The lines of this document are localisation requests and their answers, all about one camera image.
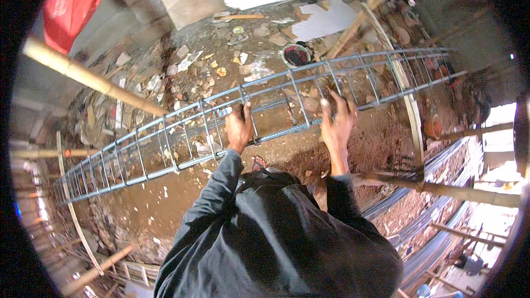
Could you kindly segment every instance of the broken tile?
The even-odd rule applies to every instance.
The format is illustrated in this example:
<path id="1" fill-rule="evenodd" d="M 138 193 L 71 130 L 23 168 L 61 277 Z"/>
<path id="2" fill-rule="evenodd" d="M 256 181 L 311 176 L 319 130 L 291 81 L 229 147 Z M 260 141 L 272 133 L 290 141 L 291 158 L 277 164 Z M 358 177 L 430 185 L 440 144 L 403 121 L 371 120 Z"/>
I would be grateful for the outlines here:
<path id="1" fill-rule="evenodd" d="M 182 47 L 176 52 L 176 55 L 179 57 L 179 58 L 183 58 L 185 57 L 188 52 L 190 51 L 190 49 L 188 48 L 188 46 L 186 46 L 186 44 L 182 45 Z"/>
<path id="2" fill-rule="evenodd" d="M 281 36 L 280 33 L 277 33 L 269 37 L 269 43 L 273 43 L 278 46 L 285 46 L 285 44 L 287 44 L 287 41 Z"/>

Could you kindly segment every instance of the plastic bag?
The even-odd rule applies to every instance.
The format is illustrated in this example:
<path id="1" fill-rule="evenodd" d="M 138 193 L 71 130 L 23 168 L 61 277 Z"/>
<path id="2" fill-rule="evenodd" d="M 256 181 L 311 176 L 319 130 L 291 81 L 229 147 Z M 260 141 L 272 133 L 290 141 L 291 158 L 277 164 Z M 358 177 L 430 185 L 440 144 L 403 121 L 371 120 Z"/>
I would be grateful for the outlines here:
<path id="1" fill-rule="evenodd" d="M 44 40 L 63 54 L 70 52 L 75 38 L 89 22 L 101 0 L 46 0 Z"/>

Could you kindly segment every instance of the bamboo scaffolding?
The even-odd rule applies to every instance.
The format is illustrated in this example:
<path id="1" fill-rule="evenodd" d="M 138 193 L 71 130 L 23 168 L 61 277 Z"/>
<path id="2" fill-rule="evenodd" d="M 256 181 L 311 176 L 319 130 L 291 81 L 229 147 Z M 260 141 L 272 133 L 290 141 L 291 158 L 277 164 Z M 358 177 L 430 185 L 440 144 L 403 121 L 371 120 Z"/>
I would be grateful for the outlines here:
<path id="1" fill-rule="evenodd" d="M 93 73 L 82 64 L 75 62 L 73 59 L 65 56 L 57 50 L 52 49 L 36 37 L 28 37 L 22 52 L 35 61 L 40 62 L 43 65 L 88 86 L 89 88 L 99 91 L 103 95 L 121 100 L 124 103 L 128 103 L 131 106 L 142 109 L 156 116 L 163 116 L 164 114 L 169 113 L 162 107 L 153 104 L 151 99 L 144 99 L 132 92 L 116 86 L 105 77 Z"/>

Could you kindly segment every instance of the hand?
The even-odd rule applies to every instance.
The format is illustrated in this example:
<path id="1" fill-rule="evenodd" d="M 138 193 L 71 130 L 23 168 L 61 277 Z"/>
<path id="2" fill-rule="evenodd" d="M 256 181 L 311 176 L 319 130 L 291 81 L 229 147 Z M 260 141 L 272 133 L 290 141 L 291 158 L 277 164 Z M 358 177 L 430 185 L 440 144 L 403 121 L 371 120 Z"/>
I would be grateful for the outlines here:
<path id="1" fill-rule="evenodd" d="M 344 175 L 350 171 L 348 166 L 348 138 L 357 121 L 357 108 L 351 101 L 346 101 L 335 92 L 330 91 L 336 101 L 337 114 L 331 117 L 331 106 L 327 99 L 322 98 L 322 139 L 328 147 L 331 159 L 331 175 Z"/>
<path id="2" fill-rule="evenodd" d="M 243 153 L 248 141 L 252 139 L 252 119 L 250 118 L 250 102 L 243 107 L 237 104 L 226 117 L 226 132 L 229 135 L 229 149 L 234 149 L 239 155 Z"/>

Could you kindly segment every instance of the bamboo pole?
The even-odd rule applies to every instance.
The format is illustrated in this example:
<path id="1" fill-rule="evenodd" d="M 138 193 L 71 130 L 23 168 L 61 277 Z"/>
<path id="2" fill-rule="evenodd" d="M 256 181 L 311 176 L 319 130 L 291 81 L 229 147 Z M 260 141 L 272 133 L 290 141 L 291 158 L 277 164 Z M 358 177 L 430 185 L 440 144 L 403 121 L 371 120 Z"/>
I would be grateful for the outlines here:
<path id="1" fill-rule="evenodd" d="M 452 197 L 464 201 L 486 203 L 495 206 L 518 208 L 520 195 L 510 195 L 491 191 L 466 189 L 457 186 L 431 183 L 431 182 L 412 182 L 399 177 L 379 175 L 376 173 L 364 173 L 357 175 L 362 179 L 367 179 L 376 185 L 394 184 L 409 189 L 415 189 L 419 192 L 427 191 L 432 194 Z"/>
<path id="2" fill-rule="evenodd" d="M 486 239 L 486 238 L 473 236 L 473 235 L 470 235 L 470 234 L 468 234 L 466 232 L 449 228 L 449 227 L 447 227 L 447 226 L 445 226 L 443 224 L 430 223 L 429 225 L 431 227 L 435 228 L 435 229 L 446 231 L 446 232 L 450 233 L 451 235 L 457 235 L 457 236 L 460 236 L 462 238 L 470 239 L 473 242 L 480 242 L 480 243 L 484 243 L 486 245 L 493 245 L 493 246 L 500 247 L 500 248 L 504 247 L 504 243 L 496 242 L 494 240 L 490 240 L 490 239 Z"/>
<path id="3" fill-rule="evenodd" d="M 119 251 L 113 255 L 111 255 L 107 260 L 101 263 L 101 269 L 107 270 L 112 265 L 114 265 L 116 262 L 118 262 L 120 259 L 122 259 L 124 256 L 128 255 L 134 248 L 134 245 L 131 244 L 128 247 L 124 248 L 122 251 Z M 96 268 L 90 269 L 88 272 L 81 275 L 77 280 L 72 281 L 65 285 L 61 289 L 61 294 L 63 296 L 70 296 L 73 293 L 77 292 L 77 290 L 83 288 L 86 284 L 90 283 L 93 279 L 95 279 L 98 275 L 98 271 Z"/>
<path id="4" fill-rule="evenodd" d="M 454 139 L 458 139 L 461 137 L 482 135 L 488 132 L 508 130 L 508 129 L 513 129 L 513 122 L 497 124 L 497 125 L 487 127 L 487 128 L 464 130 L 464 131 L 459 131 L 456 133 L 446 134 L 446 135 L 440 136 L 439 140 L 454 140 Z"/>
<path id="5" fill-rule="evenodd" d="M 63 148 L 61 146 L 61 131 L 57 131 L 56 141 L 57 141 L 57 158 L 59 160 L 59 171 L 61 173 L 61 176 L 63 176 L 65 174 L 65 165 L 63 162 Z M 68 186 L 66 185 L 66 182 L 61 181 L 61 184 L 63 185 L 63 191 L 65 193 L 66 200 L 70 200 L 70 191 L 68 189 Z M 77 220 L 77 215 L 75 214 L 74 205 L 72 205 L 72 203 L 68 203 L 68 210 L 70 211 L 71 219 L 74 222 L 74 226 L 77 231 L 77 234 L 79 235 L 79 238 L 83 242 L 83 247 L 85 248 L 86 253 L 89 255 L 90 260 L 92 261 L 92 264 L 94 265 L 95 269 L 99 272 L 101 276 L 103 276 L 104 275 L 103 269 L 97 263 L 96 257 L 94 256 L 94 253 L 92 253 L 89 243 L 86 241 L 85 234 L 83 234 L 83 231 L 81 230 L 81 225 L 79 224 L 79 221 Z"/>
<path id="6" fill-rule="evenodd" d="M 370 10 L 375 10 L 377 6 L 382 4 L 384 1 L 385 0 L 368 0 L 367 5 Z M 328 52 L 328 59 L 333 59 L 339 54 L 348 40 L 356 35 L 357 30 L 367 17 L 368 16 L 364 11 L 359 12 L 355 20 L 350 24 L 348 29 L 344 30 L 333 48 Z"/>
<path id="7" fill-rule="evenodd" d="M 103 95 L 121 100 L 124 103 L 128 103 L 129 105 L 156 116 L 163 116 L 168 113 L 167 110 L 154 105 L 150 99 L 136 96 L 132 92 L 114 85 L 103 76 L 93 73 L 82 64 L 75 62 L 73 59 L 63 55 L 57 50 L 52 49 L 36 37 L 28 37 L 22 52 L 35 61 L 40 62 L 43 65 L 88 86 L 89 88 L 99 91 Z"/>
<path id="8" fill-rule="evenodd" d="M 388 39 L 388 36 L 386 35 L 385 31 L 383 30 L 383 27 L 377 20 L 376 16 L 367 4 L 362 3 L 362 10 L 368 17 L 368 21 L 370 24 L 374 27 L 375 32 L 377 36 L 381 39 L 381 43 L 383 45 L 384 50 L 394 50 L 394 46 L 392 46 L 392 42 L 390 42 L 390 39 Z M 403 69 L 403 66 L 401 65 L 401 61 L 398 61 L 398 55 L 394 54 L 392 56 L 393 60 L 389 64 L 392 66 L 393 70 L 396 74 L 396 80 L 399 83 L 399 87 L 402 89 L 407 89 L 410 87 L 409 80 L 407 79 L 407 75 L 405 74 L 405 70 Z M 416 100 L 414 100 L 414 97 L 412 95 L 407 95 L 403 97 L 403 100 L 405 101 L 405 107 L 407 108 L 407 116 L 409 117 L 410 122 L 410 129 L 412 131 L 412 142 L 414 144 L 414 161 L 415 165 L 420 167 L 425 162 L 425 156 L 423 154 L 423 139 L 421 136 L 421 121 L 420 121 L 420 112 L 418 110 L 418 104 L 416 103 Z"/>
<path id="9" fill-rule="evenodd" d="M 85 150 L 85 149 L 76 149 L 76 150 L 65 150 L 63 156 L 69 158 L 71 156 L 91 156 L 98 153 L 99 150 Z M 14 158 L 21 159 L 38 159 L 38 158 L 55 158 L 57 156 L 57 150 L 16 150 L 11 151 L 11 156 Z"/>

